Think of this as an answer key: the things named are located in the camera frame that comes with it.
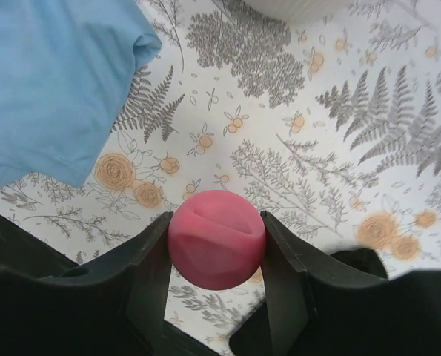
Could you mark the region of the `pink capped glue tube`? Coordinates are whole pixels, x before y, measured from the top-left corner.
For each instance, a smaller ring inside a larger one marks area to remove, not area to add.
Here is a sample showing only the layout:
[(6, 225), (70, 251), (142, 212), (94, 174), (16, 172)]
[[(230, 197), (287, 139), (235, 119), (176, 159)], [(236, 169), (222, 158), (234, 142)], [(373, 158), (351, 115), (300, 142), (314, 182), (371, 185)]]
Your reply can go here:
[(202, 289), (226, 290), (258, 270), (266, 249), (260, 213), (229, 191), (204, 191), (182, 203), (168, 227), (168, 251), (176, 270)]

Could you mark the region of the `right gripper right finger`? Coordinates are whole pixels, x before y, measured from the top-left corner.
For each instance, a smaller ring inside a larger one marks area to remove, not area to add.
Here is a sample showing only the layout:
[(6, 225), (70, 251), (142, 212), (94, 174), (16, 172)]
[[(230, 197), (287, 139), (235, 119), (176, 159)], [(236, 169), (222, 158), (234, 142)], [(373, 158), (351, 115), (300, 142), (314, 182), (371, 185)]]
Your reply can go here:
[(231, 335), (235, 355), (441, 355), (441, 270), (388, 280), (261, 216), (265, 301)]

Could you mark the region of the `white round divided organizer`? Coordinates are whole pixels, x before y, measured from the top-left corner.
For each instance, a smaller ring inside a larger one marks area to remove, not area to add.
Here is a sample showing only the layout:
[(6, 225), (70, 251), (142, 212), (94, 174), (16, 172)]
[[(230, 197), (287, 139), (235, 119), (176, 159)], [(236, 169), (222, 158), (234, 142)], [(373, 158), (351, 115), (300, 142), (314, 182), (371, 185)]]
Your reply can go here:
[(295, 24), (331, 15), (353, 3), (352, 0), (244, 0), (243, 2), (264, 16)]

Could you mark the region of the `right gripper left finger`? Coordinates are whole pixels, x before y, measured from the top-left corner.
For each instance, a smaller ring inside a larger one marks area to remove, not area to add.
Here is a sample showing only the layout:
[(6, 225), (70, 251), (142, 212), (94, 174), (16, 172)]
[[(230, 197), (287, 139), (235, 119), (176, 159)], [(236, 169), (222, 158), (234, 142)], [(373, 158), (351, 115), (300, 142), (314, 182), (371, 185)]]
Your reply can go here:
[(171, 217), (77, 265), (0, 215), (0, 355), (159, 355)]

